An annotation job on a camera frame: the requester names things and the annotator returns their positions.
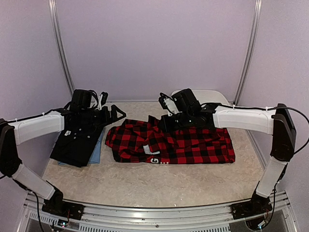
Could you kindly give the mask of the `red black plaid shirt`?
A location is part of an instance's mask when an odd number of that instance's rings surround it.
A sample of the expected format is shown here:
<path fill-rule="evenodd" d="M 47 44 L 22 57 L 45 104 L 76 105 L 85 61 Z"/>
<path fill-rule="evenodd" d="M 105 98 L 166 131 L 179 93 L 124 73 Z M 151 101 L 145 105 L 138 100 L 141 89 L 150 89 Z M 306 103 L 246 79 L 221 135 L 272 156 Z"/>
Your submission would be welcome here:
<path fill-rule="evenodd" d="M 108 131 L 105 145 L 121 163 L 225 164 L 236 160 L 227 129 L 163 132 L 158 126 L 153 116 L 148 121 L 125 119 Z"/>

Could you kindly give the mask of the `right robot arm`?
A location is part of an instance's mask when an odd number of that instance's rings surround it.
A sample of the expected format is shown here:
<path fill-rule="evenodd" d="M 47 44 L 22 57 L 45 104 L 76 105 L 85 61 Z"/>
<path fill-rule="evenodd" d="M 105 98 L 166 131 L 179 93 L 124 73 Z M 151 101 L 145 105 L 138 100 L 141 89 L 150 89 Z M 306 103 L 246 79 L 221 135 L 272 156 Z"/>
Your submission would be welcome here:
<path fill-rule="evenodd" d="M 235 128 L 272 135 L 270 159 L 247 203 L 247 211 L 256 215 L 269 204 L 272 191 L 295 154 L 296 129 L 286 105 L 259 108 L 217 102 L 201 104 L 189 88 L 172 96 L 160 93 L 158 101 L 168 111 L 159 123 L 160 129 L 165 132 L 189 127 L 209 130 Z"/>

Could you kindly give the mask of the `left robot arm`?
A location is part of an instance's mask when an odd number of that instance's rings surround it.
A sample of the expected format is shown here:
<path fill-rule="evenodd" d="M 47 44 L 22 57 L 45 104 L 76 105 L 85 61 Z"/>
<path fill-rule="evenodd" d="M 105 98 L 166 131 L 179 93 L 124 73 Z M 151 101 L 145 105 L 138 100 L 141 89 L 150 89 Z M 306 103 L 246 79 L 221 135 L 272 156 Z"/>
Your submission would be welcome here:
<path fill-rule="evenodd" d="M 0 120 L 0 172 L 20 187 L 44 199 L 57 215 L 67 211 L 63 193 L 27 167 L 18 156 L 17 146 L 51 133 L 59 133 L 52 158 L 81 167 L 88 164 L 102 130 L 126 113 L 116 105 L 105 106 L 108 93 L 76 89 L 63 108 L 12 121 Z"/>

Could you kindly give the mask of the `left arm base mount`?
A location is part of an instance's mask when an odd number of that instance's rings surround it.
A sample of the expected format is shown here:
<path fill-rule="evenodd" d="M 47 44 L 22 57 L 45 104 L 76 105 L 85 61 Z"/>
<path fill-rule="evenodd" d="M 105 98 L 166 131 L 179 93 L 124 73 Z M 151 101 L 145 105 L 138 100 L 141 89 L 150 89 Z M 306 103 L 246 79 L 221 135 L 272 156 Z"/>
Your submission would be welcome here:
<path fill-rule="evenodd" d="M 63 200 L 58 202 L 45 200 L 42 211 L 63 218 L 81 220 L 84 213 L 84 205 Z"/>

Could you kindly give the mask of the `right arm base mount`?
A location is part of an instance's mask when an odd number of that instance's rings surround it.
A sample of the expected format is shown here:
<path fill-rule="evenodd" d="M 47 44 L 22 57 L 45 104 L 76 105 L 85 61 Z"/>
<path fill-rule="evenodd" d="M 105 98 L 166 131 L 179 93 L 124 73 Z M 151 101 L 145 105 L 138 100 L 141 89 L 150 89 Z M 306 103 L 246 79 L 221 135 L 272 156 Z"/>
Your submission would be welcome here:
<path fill-rule="evenodd" d="M 233 219 L 248 218 L 272 211 L 273 207 L 269 199 L 249 200 L 231 205 Z"/>

